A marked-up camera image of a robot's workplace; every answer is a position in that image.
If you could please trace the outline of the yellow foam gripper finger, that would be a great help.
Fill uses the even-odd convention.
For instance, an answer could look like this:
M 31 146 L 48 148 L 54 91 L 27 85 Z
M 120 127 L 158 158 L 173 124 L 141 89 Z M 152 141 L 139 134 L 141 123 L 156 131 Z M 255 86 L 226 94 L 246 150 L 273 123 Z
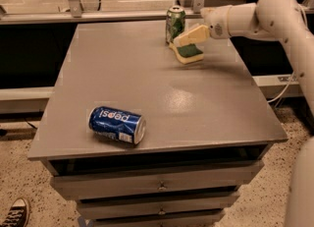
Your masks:
M 177 36 L 173 43 L 176 47 L 183 47 L 205 41 L 209 37 L 209 28 L 205 25 L 196 24 L 191 29 Z

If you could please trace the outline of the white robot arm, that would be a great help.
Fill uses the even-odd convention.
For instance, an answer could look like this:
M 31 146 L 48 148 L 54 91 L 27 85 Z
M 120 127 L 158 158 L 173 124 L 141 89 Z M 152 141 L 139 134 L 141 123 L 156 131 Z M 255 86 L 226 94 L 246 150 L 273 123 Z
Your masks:
M 314 35 L 308 29 L 296 0 L 258 0 L 200 10 L 204 20 L 179 34 L 170 47 L 181 62 L 195 58 L 180 50 L 207 38 L 244 36 L 275 40 L 284 49 L 297 75 L 305 100 L 314 114 Z M 285 227 L 314 227 L 314 138 L 303 144 L 291 173 Z

